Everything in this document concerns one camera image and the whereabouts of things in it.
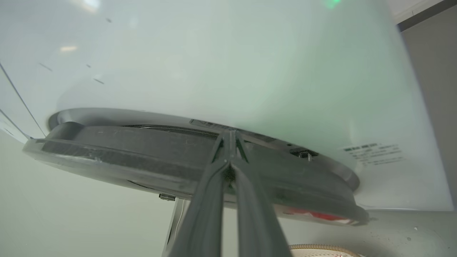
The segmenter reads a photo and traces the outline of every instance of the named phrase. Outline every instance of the gray wall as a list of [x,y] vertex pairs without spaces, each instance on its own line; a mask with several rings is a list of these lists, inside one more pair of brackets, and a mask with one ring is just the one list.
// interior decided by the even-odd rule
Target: gray wall
[[174,202],[39,163],[0,131],[0,256],[160,256]]
[[457,6],[403,32],[457,206]]

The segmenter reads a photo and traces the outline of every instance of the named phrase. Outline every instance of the white washing machine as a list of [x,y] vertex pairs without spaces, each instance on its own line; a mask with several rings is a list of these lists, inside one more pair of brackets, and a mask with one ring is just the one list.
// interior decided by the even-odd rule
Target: white washing machine
[[236,128],[355,174],[364,209],[454,210],[391,15],[416,2],[1,1],[2,128]]

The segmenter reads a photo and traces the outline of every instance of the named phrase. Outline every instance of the green light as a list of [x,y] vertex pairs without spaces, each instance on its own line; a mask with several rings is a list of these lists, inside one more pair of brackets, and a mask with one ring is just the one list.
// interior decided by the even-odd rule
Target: green light
[[335,6],[341,2],[341,0],[324,0],[324,1],[325,1],[325,5],[329,9],[335,8]]

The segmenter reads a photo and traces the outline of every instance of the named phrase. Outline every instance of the warning label on door rim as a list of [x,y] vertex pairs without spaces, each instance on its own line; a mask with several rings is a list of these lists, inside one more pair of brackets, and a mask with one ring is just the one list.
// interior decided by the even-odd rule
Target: warning label on door rim
[[398,144],[383,145],[373,143],[344,147],[342,150],[365,166],[388,164],[405,160],[403,152]]

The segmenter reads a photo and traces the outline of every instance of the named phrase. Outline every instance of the sticker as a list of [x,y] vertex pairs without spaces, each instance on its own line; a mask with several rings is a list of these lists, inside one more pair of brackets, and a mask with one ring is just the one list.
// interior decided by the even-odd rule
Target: sticker
[[383,145],[374,143],[344,147],[342,150],[365,166],[377,166],[405,160],[398,144]]
[[[229,126],[224,126],[224,125],[220,125],[220,124],[216,124],[216,123],[212,123],[212,122],[206,122],[206,121],[202,121],[202,120],[196,120],[196,119],[191,120],[190,124],[196,125],[199,127],[215,129],[215,130],[236,129],[236,128],[232,128]],[[246,131],[246,130],[242,130],[242,129],[236,129],[236,130],[238,130],[243,135],[247,135],[247,136],[253,137],[255,139],[260,139],[267,143],[270,143],[270,142],[273,142],[276,140],[275,138],[267,137],[267,136],[257,134],[254,132],[250,132],[250,131]]]

